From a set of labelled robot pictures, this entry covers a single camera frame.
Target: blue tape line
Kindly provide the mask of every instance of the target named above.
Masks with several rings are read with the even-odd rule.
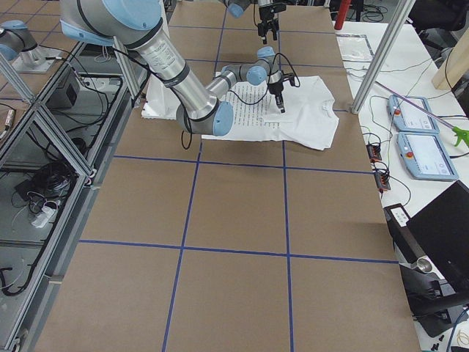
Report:
[[[257,32],[257,29],[251,29],[251,28],[235,28],[235,27],[225,27],[224,25],[222,27],[211,27],[211,26],[185,26],[182,24],[170,24],[168,25],[170,28],[189,28],[189,29],[227,29],[229,31],[249,31],[249,32]],[[306,34],[333,34],[336,35],[333,32],[321,32],[321,31],[293,31],[293,30],[288,30],[288,29],[280,29],[278,33],[283,32],[283,33],[306,33]]]
[[[79,242],[80,243],[93,243],[93,244],[108,244],[108,245],[114,245],[114,246],[181,249],[180,246],[172,246],[171,244],[158,244],[158,243],[138,243],[138,242],[104,241],[104,240],[89,240],[89,239],[80,239]]]
[[[42,10],[47,4],[48,4],[48,2],[44,1],[44,5],[41,6],[35,13],[33,13],[32,17],[30,19],[28,19],[25,23],[27,24],[30,20],[32,20],[34,17],[36,17],[36,15],[39,13],[39,11]]]
[[[213,63],[215,60],[206,60],[206,59],[185,59],[185,61],[193,61],[193,62],[210,62]]]
[[[257,251],[246,251],[238,249],[221,249],[221,248],[208,248],[208,247],[195,247],[195,246],[175,246],[171,244],[159,244],[159,243],[139,243],[139,242],[124,242],[124,241],[106,241],[106,240],[92,240],[92,239],[81,239],[80,243],[88,244],[104,244],[109,246],[129,246],[129,247],[147,247],[147,248],[161,248],[161,249],[177,249],[187,250],[194,252],[218,252],[218,253],[232,253],[232,254],[250,254],[250,255],[261,255],[268,257],[287,257],[287,253],[275,253],[275,252],[257,252]],[[302,258],[302,259],[314,259],[314,260],[332,260],[339,262],[360,262],[360,263],[377,263],[377,264],[398,264],[396,260],[385,260],[385,259],[366,259],[366,258],[351,258],[351,257],[333,257],[313,254],[293,254],[289,255],[291,258]]]
[[[151,160],[151,161],[169,161],[173,163],[190,163],[195,164],[195,160],[184,160],[184,159],[170,159],[170,158],[152,158],[149,156],[133,156],[133,155],[115,155],[117,159],[134,159],[134,160]]]
[[[342,174],[361,174],[361,175],[373,175],[372,171],[354,171],[354,170],[337,170],[337,169],[318,169],[309,167],[299,166],[287,166],[288,170],[300,170],[300,171],[320,171],[320,172],[338,172]]]
[[[283,33],[307,33],[307,34],[333,34],[334,36],[336,35],[333,32],[321,32],[321,31],[292,31],[288,29],[282,29],[280,28],[279,32]]]
[[[267,257],[286,257],[287,256],[285,253],[245,251],[242,249],[222,249],[222,248],[207,248],[207,247],[194,247],[194,246],[186,246],[184,247],[184,249],[188,251],[198,251],[198,252],[249,254],[249,255],[262,255],[262,256],[267,256]]]
[[[190,29],[221,29],[220,27],[211,26],[184,26],[182,24],[169,24],[169,28],[190,28]]]
[[[256,164],[234,164],[234,163],[224,163],[221,161],[201,161],[200,164],[206,165],[223,165],[223,166],[244,166],[244,167],[260,167],[260,168],[267,168],[267,169],[283,169],[282,166],[274,166],[274,165],[256,165]]]
[[[348,258],[348,257],[330,257],[330,256],[324,256],[324,255],[309,255],[309,254],[291,254],[290,257],[292,257],[292,258],[304,258],[304,259],[332,260],[332,261],[336,261],[336,262],[399,264],[399,262],[397,260]]]
[[[8,15],[31,15],[30,13],[21,13],[21,12],[0,12],[0,13],[8,13]],[[55,16],[55,17],[60,17],[60,15],[54,15],[53,13],[35,13],[34,15],[39,15],[39,16]]]
[[[191,218],[193,195],[194,195],[195,190],[196,190],[197,174],[199,173],[199,165],[200,165],[199,162],[200,162],[200,155],[201,154],[202,154],[202,140],[200,141],[200,145],[199,145],[199,154],[197,155],[196,170],[193,173],[191,196],[189,198],[188,212],[187,212],[187,215],[185,217],[184,233],[182,234],[182,240],[181,240],[181,250],[179,252],[179,259],[177,260],[176,276],[174,278],[173,291],[172,291],[172,294],[171,294],[171,303],[169,305],[168,318],[167,318],[167,321],[166,321],[166,329],[164,331],[163,346],[161,348],[162,352],[166,352],[166,345],[168,343],[169,328],[171,326],[171,318],[172,318],[172,315],[173,315],[174,300],[176,298],[177,283],[179,282],[179,275],[180,275],[180,272],[181,272],[181,264],[182,264],[182,256],[184,254],[185,238],[186,238],[186,235],[188,233],[189,219]]]
[[[4,14],[6,14],[6,13],[14,13],[14,12],[9,12],[9,11],[10,11],[13,7],[15,7],[16,5],[18,5],[18,2],[20,2],[20,0],[16,0],[16,2],[15,2],[12,6],[8,7],[5,12],[2,12],[2,13],[1,13],[0,17],[3,16]]]
[[[62,30],[56,31],[56,28],[57,28],[58,26],[60,26],[60,22],[58,22],[58,24],[56,24],[56,26],[52,28],[52,31],[50,31],[49,34],[47,34],[47,35],[45,36],[45,38],[43,39],[43,41],[41,42],[41,44],[43,44],[43,43],[51,36],[52,33],[62,33]]]
[[[281,143],[284,161],[284,204],[285,204],[285,238],[287,241],[287,281],[288,281],[288,313],[290,330],[290,352],[295,352],[295,335],[293,330],[293,297],[292,297],[292,264],[290,260],[290,230],[288,216],[287,156],[285,142]]]
[[[338,170],[338,169],[320,169],[314,167],[301,167],[301,166],[275,166],[275,165],[256,165],[256,164],[235,164],[224,163],[221,161],[194,161],[184,159],[170,159],[170,158],[151,158],[146,156],[132,156],[132,155],[115,155],[115,158],[121,159],[134,159],[134,160],[149,160],[149,161],[168,161],[175,163],[189,163],[189,164],[206,164],[206,165],[222,165],[222,166],[241,166],[241,167],[259,167],[266,169],[287,169],[287,170],[300,170],[300,171],[318,171],[318,172],[338,172],[345,174],[360,174],[360,175],[373,175],[372,171],[355,171],[355,170]]]

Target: white desk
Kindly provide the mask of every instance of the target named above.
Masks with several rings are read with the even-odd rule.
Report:
[[[376,49],[380,43],[380,39],[384,34],[386,24],[384,23],[356,23],[356,22],[346,22],[341,31],[337,31],[340,34],[366,34],[368,41],[372,47],[373,52],[376,52]],[[430,56],[426,51],[425,47],[418,38],[415,30],[411,25],[404,25],[401,30],[401,33],[395,42],[385,64],[382,67],[382,71],[390,70],[399,70],[406,67],[416,65],[425,60],[429,60]],[[346,68],[362,68],[368,67],[368,63],[362,62],[344,62]],[[363,76],[366,71],[351,71],[357,76]],[[406,95],[412,86],[417,82],[418,84],[413,88],[411,95],[415,96],[424,96],[427,98],[435,97],[443,94],[445,91],[437,90],[432,85],[432,78],[437,72],[437,67],[432,60],[429,60],[422,65],[419,65],[414,68],[403,72],[392,72],[392,73],[380,73],[378,76],[378,81],[387,87],[395,90],[396,92]],[[352,94],[355,96],[358,88],[361,84],[361,79],[354,76],[348,75],[350,89]],[[360,111],[359,118],[362,126],[366,126],[373,133],[380,136],[384,141],[388,139],[389,133],[383,128],[379,127],[372,122],[372,113],[369,108],[369,100],[373,95],[379,95],[382,97],[388,97],[390,94],[384,89],[374,85],[372,91],[369,94],[369,97]],[[453,115],[453,114],[464,114],[464,111],[460,108],[456,98],[452,93],[448,93],[442,97],[430,99],[430,107],[436,115]],[[388,116],[386,111],[387,101],[380,98],[372,99],[372,111],[374,113],[374,120],[384,125],[385,127],[390,127],[391,119]],[[449,120],[450,123],[457,125],[464,129],[469,129],[469,120]],[[442,125],[440,127],[440,137],[443,140],[446,150],[449,155],[459,155],[466,153],[468,147],[461,142],[458,147],[454,146],[456,138],[454,133],[450,131],[447,127]],[[412,191],[412,199],[409,204],[406,206],[407,212],[413,216],[425,205],[430,203],[436,196],[441,192],[447,189],[451,183],[450,182],[441,182],[441,181],[422,181],[413,179],[408,171],[405,168],[405,165],[402,162],[401,157],[399,156],[399,151],[396,144],[396,129],[392,127],[394,137],[391,139],[391,143],[384,144],[382,146],[382,157],[384,162],[389,165],[391,170],[391,175],[403,183],[405,183],[410,190]],[[469,155],[452,159],[453,164],[455,165],[460,180],[465,184],[469,185]],[[406,203],[408,198],[408,192],[404,186],[400,185],[395,180],[391,180],[391,191],[384,193],[382,198],[383,207],[387,205],[392,205],[395,203]],[[465,331],[466,334],[469,332],[469,322],[464,322],[458,325],[458,330],[461,329]],[[416,323],[416,330],[418,337],[421,343],[421,348],[423,351],[430,350],[434,343],[440,343],[440,351],[444,351],[448,343],[448,338],[450,331],[447,331],[445,339],[441,342],[436,338],[429,337],[425,331],[422,329],[419,323]]]

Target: metal frame bar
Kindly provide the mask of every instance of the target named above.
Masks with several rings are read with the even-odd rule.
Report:
[[[126,47],[124,46],[124,44],[122,44],[122,42],[119,39],[117,39],[117,37],[114,37],[114,47],[117,50],[127,53]],[[137,95],[139,95],[139,92],[140,92],[140,86],[139,86],[139,83],[137,82],[137,78],[135,76],[135,72],[132,69],[130,60],[125,55],[118,53],[117,51],[115,52],[115,54],[116,54],[117,62],[119,63],[119,66],[122,70],[122,74],[124,75],[124,80],[127,83],[129,91],[132,95],[132,98],[134,100],[137,100],[138,98]]]
[[[45,135],[51,139],[53,145],[57,146],[60,153],[67,159],[72,168],[74,168],[79,175],[89,176],[92,170],[88,162],[72,143],[61,125],[53,118],[49,110],[41,105],[37,110],[37,115],[37,124]]]
[[[16,89],[18,94],[30,104],[34,103],[36,97],[29,89],[28,85],[24,83],[23,79],[18,75],[12,65],[0,54],[0,73],[5,76],[7,81]]]
[[[389,51],[391,51],[393,44],[401,31],[402,25],[406,21],[415,2],[416,0],[399,0],[396,11],[393,14],[391,22],[386,28],[383,38],[378,46],[378,49],[376,50],[376,55],[374,56],[372,63],[366,71],[363,82],[360,85],[360,88],[358,89],[353,104],[350,108],[350,111],[353,114],[357,114],[365,104],[365,100],[368,97],[370,90],[372,89],[373,83],[376,81],[381,67],[388,57]]]

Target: metal stand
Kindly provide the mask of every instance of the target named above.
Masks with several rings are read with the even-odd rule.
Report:
[[[24,101],[33,104],[35,96],[29,87],[24,83],[23,79],[16,73],[15,69],[0,54],[0,73],[5,76],[7,81],[11,83],[13,88],[21,95]]]
[[[116,37],[114,37],[114,47],[117,50],[127,53],[127,49],[124,44],[122,44],[121,41]],[[130,60],[125,55],[122,55],[118,52],[116,52],[116,58],[122,70],[122,74],[124,75],[125,83],[127,83],[130,94],[132,95],[132,98],[134,100],[138,100],[139,97],[137,95],[139,95],[140,87],[139,83],[137,82],[137,78],[135,77],[135,73],[132,70],[132,66],[130,65]]]
[[[360,89],[358,90],[350,108],[350,111],[353,114],[357,114],[365,103],[365,99],[368,96],[369,91],[372,89],[373,83],[376,81],[376,77],[384,64],[386,57],[388,57],[389,51],[392,49],[394,41],[396,40],[397,35],[399,34],[401,27],[407,19],[415,2],[416,0],[399,0],[396,11],[393,14],[391,22],[386,28],[386,32],[383,35],[378,49],[376,50],[376,55],[366,71],[363,83],[360,85]]]

